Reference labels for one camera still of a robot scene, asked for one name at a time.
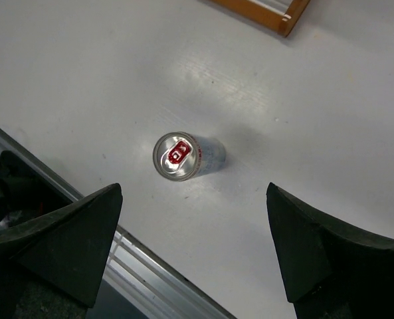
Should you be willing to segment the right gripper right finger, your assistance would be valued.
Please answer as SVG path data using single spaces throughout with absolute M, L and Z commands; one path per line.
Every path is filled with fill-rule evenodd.
M 273 183 L 266 206 L 297 318 L 394 318 L 394 239 L 328 215 Z

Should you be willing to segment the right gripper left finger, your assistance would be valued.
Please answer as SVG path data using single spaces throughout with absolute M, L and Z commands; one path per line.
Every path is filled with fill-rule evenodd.
M 85 318 L 122 208 L 114 183 L 0 231 L 0 318 Z

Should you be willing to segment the energy drink can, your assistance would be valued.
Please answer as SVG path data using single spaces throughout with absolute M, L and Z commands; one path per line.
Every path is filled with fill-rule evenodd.
M 219 171 L 226 162 L 226 150 L 215 138 L 171 132 L 156 142 L 152 160 L 160 176 L 180 182 Z

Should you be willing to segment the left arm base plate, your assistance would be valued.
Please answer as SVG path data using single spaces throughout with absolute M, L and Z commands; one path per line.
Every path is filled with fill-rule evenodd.
M 0 152 L 0 231 L 71 203 L 19 156 Z

